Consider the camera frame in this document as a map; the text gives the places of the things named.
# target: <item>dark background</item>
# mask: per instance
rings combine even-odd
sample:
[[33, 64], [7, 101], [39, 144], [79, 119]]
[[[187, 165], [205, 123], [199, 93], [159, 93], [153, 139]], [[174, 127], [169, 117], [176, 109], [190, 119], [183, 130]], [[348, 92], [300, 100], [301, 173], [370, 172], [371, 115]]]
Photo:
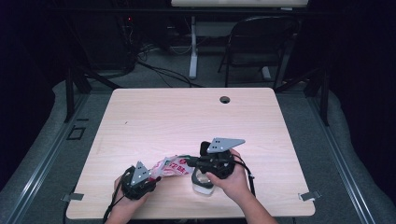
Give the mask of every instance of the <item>dark background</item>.
[[[84, 43], [78, 43], [70, 29], [83, 35], [84, 26], [94, 31], [108, 28], [106, 36], [85, 37], [98, 43], [111, 42], [121, 50], [111, 57], [113, 61], [102, 58], [103, 63], [95, 66], [124, 69], [129, 65], [127, 43], [115, 29], [117, 20], [98, 22], [99, 26], [85, 23], [68, 27], [76, 20], [84, 20], [74, 18], [67, 23], [42, 14], [38, 9], [47, 7], [45, 1], [1, 4], [0, 188], [47, 120], [54, 104], [51, 88], [64, 80], [71, 64], [92, 66], [90, 46], [83, 48]], [[331, 90], [340, 99], [357, 154], [375, 183], [396, 203], [396, 3], [376, 1], [360, 8], [352, 1], [311, 1], [309, 10], [318, 9], [347, 10], [359, 15], [359, 19], [342, 33], [339, 31], [345, 26], [339, 21], [305, 20], [290, 55], [286, 78], [303, 75], [321, 65], [334, 39], [343, 37], [330, 68]], [[111, 53], [110, 49], [93, 54], [99, 57], [94, 60], [101, 62], [100, 56], [107, 53]]]

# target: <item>chair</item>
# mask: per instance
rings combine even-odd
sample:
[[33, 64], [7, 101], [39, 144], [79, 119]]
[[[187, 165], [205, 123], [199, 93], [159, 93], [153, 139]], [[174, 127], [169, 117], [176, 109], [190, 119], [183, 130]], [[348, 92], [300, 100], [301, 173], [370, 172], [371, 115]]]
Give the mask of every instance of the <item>chair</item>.
[[277, 66], [273, 89], [276, 87], [283, 61], [285, 43], [297, 33], [299, 22], [289, 16], [250, 17], [239, 21], [232, 29], [220, 67], [226, 64], [225, 87], [231, 67]]

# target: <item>gray carpet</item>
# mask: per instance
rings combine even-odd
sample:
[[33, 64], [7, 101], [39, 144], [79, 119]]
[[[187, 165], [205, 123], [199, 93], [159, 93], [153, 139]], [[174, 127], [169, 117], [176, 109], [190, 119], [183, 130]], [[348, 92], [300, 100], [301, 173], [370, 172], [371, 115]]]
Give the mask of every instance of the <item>gray carpet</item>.
[[[215, 51], [200, 50], [198, 62], [198, 78], [193, 82], [205, 87], [222, 87], [224, 73], [218, 74], [221, 55]], [[174, 54], [171, 57], [161, 51], [148, 54], [146, 63], [157, 67], [168, 68], [181, 74], [188, 74], [190, 54]], [[260, 73], [251, 71], [251, 78], [260, 78]], [[172, 87], [187, 88], [188, 85], [180, 81], [164, 77]], [[128, 76], [112, 78], [112, 81], [126, 88], [167, 88], [168, 84], [156, 73], [137, 65]], [[51, 116], [37, 137], [34, 145], [21, 163], [18, 171], [12, 176], [6, 187], [0, 193], [0, 223], [6, 223], [8, 217], [14, 214], [14, 208], [20, 200], [23, 188], [35, 172], [35, 168], [54, 145], [54, 139], [59, 132], [73, 125], [85, 128], [80, 140], [66, 140], [67, 134], [62, 135], [59, 144], [59, 154], [50, 164], [45, 179], [40, 188], [34, 193], [32, 201], [21, 211], [20, 223], [62, 223], [66, 203], [61, 201], [64, 194], [70, 192], [77, 184], [83, 164], [88, 156], [93, 138], [105, 112], [111, 91], [103, 84], [91, 80], [94, 91], [90, 95], [80, 95], [82, 108], [78, 111], [69, 126], [63, 123], [65, 118], [64, 83], [54, 88], [56, 104]], [[271, 86], [271, 83], [235, 84], [232, 87], [260, 87]], [[289, 92], [277, 96], [283, 116], [290, 131], [291, 140], [303, 168], [304, 176], [310, 190], [319, 190], [322, 197], [315, 201], [317, 212], [312, 217], [297, 217], [297, 223], [361, 223], [353, 202], [350, 200], [346, 186], [334, 165], [330, 145], [326, 139], [318, 119], [317, 111], [312, 110], [301, 91], [300, 86]], [[354, 175], [361, 193], [367, 202], [376, 223], [392, 223], [396, 220], [396, 209], [386, 195], [375, 185], [353, 151], [350, 144], [347, 123], [334, 95], [330, 96], [329, 122], [334, 137], [346, 158], [351, 173]], [[279, 223], [292, 223], [289, 217], [277, 219]], [[100, 223], [100, 220], [66, 220], [67, 223]]]

